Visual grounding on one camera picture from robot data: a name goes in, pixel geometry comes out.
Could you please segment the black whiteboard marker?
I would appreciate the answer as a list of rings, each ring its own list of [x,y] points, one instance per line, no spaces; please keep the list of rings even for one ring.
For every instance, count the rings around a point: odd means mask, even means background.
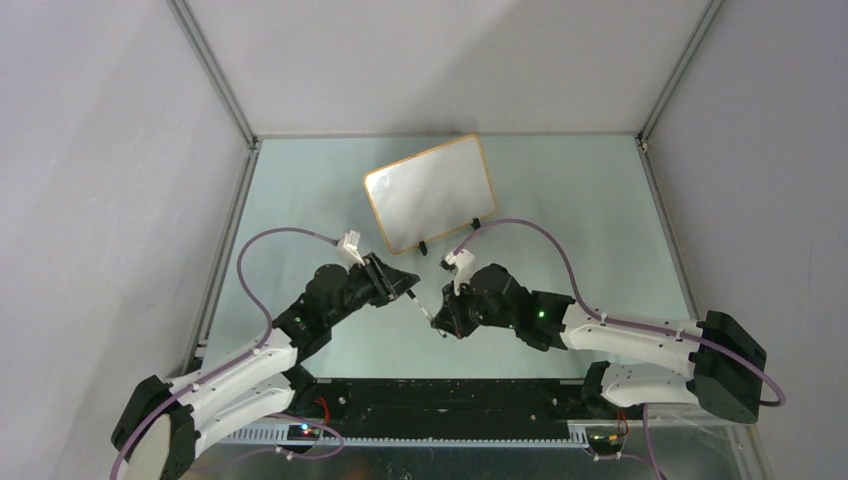
[[[418,299],[418,296],[412,291],[409,290],[406,292],[406,296],[415,304],[415,306],[421,311],[423,316],[428,322],[429,327],[434,330],[441,338],[446,338],[447,334],[439,329],[435,325],[434,316],[430,312],[430,310]]]

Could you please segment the yellow framed whiteboard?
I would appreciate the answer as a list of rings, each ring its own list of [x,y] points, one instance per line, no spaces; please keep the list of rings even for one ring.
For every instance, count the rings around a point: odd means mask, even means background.
[[[363,187],[383,240],[395,255],[469,227],[498,209],[477,134],[372,170],[364,175]]]

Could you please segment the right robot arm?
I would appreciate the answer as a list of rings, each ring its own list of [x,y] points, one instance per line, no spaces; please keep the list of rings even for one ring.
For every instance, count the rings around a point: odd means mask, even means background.
[[[690,404],[723,420],[754,424],[761,400],[765,349],[729,314],[659,325],[631,317],[622,325],[590,315],[569,295],[531,291],[503,266],[490,264],[465,283],[442,289],[433,326],[457,338],[478,327],[513,331],[539,350],[591,350],[630,358],[596,361],[585,376],[585,411],[606,418],[618,408]]]

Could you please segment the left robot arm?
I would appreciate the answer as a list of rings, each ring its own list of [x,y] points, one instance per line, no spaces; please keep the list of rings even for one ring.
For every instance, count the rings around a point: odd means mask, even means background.
[[[244,346],[190,374],[140,381],[111,435],[118,451],[111,478],[179,479],[206,449],[253,421],[285,410],[308,414],[315,388],[287,373],[323,348],[335,325],[365,306],[388,305],[419,281],[375,254],[350,267],[323,265]]]

